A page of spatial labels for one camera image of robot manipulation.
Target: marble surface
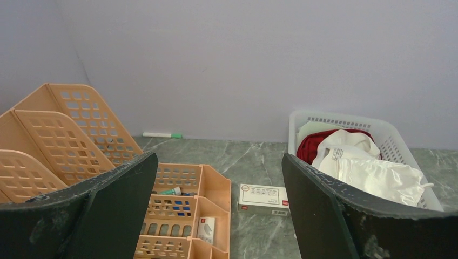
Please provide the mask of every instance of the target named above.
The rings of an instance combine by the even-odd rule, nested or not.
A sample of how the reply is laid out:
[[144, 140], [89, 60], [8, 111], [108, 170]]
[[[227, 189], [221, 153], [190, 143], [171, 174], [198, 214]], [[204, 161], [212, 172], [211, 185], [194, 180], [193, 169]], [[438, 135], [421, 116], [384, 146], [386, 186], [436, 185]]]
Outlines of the marble surface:
[[[208, 164], [232, 180], [231, 258], [301, 258], [290, 217], [237, 212], [240, 183], [284, 186], [281, 159], [287, 144], [135, 137], [163, 163]], [[458, 151], [412, 153], [445, 211], [458, 209]]]

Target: white cloth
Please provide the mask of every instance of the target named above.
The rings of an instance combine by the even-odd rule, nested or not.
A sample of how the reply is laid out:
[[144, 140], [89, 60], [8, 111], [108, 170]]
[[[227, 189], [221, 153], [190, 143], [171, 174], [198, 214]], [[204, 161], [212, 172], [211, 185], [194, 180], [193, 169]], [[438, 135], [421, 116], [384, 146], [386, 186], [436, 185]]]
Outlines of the white cloth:
[[312, 166], [337, 178], [339, 158], [380, 158], [380, 150], [372, 139], [364, 133], [350, 133], [338, 130], [325, 138], [317, 149]]
[[302, 141], [304, 140], [306, 136], [310, 134], [322, 132], [322, 131], [331, 131], [333, 129], [339, 130], [339, 129], [342, 129], [342, 127], [334, 125], [334, 124], [317, 122], [317, 121], [309, 121], [305, 123], [302, 127], [299, 128], [299, 133], [296, 134], [296, 142], [297, 142], [296, 152], [297, 152], [297, 148], [299, 147], [299, 145], [302, 143]]
[[338, 160], [337, 179], [364, 192], [397, 203], [416, 206], [433, 184], [420, 184], [423, 173], [409, 165], [377, 159]]

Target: small white box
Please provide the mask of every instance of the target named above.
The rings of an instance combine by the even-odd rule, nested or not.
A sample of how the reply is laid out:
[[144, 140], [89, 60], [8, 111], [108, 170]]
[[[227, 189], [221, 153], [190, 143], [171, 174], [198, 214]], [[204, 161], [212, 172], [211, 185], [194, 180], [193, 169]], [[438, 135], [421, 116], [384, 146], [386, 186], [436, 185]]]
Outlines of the small white box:
[[284, 187], [240, 184], [239, 212], [289, 215], [289, 202]]
[[197, 237], [205, 242], [213, 244], [214, 223], [214, 217], [200, 217], [199, 227], [197, 228]]

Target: white wall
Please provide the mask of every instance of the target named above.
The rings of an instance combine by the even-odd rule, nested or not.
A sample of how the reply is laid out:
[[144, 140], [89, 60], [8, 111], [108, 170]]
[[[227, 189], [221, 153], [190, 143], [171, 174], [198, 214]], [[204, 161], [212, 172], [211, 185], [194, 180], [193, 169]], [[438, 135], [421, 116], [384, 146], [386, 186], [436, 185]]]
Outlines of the white wall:
[[0, 33], [0, 114], [43, 83], [89, 83], [54, 0], [0, 1]]
[[388, 120], [458, 149], [458, 5], [418, 1], [57, 0], [132, 134], [287, 141], [300, 108]]

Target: white plastic basket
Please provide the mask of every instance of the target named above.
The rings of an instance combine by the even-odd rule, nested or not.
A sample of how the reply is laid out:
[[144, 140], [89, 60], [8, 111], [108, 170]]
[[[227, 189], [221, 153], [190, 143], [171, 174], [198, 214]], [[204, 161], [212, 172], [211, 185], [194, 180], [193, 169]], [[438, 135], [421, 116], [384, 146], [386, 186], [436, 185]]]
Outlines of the white plastic basket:
[[[380, 149], [384, 160], [403, 163], [420, 169], [406, 143], [393, 125], [383, 120], [337, 113], [313, 112], [307, 110], [299, 110], [291, 113], [289, 116], [289, 154], [296, 155], [297, 148], [300, 145], [300, 142], [296, 141], [296, 134], [299, 131], [299, 127], [309, 121], [325, 122], [339, 125], [344, 128], [367, 131], [374, 138], [375, 144], [377, 144]], [[422, 179], [421, 183], [428, 183], [426, 177]], [[420, 199], [417, 207], [443, 211], [439, 200], [431, 188], [425, 189], [423, 197]]]

